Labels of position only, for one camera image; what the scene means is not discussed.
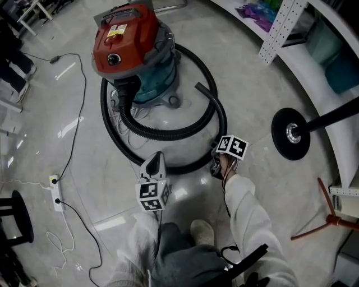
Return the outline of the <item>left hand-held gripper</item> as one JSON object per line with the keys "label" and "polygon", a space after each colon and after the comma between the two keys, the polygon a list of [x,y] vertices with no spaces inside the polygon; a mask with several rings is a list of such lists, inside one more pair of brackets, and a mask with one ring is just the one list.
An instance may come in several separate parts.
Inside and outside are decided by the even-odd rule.
{"label": "left hand-held gripper", "polygon": [[165,157],[161,151],[157,151],[141,165],[140,179],[135,185],[137,201],[143,211],[154,212],[165,209],[171,195],[170,181],[165,177]]}

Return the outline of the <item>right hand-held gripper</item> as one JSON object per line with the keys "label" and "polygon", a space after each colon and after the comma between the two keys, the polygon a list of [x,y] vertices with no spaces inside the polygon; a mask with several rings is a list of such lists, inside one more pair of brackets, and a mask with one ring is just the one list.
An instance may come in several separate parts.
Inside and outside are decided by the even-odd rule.
{"label": "right hand-held gripper", "polygon": [[248,148],[248,142],[234,135],[222,136],[219,143],[215,145],[211,152],[212,161],[210,164],[210,174],[212,177],[223,178],[221,174],[221,164],[219,155],[229,157],[227,163],[231,168],[236,168],[238,163],[245,157]]}

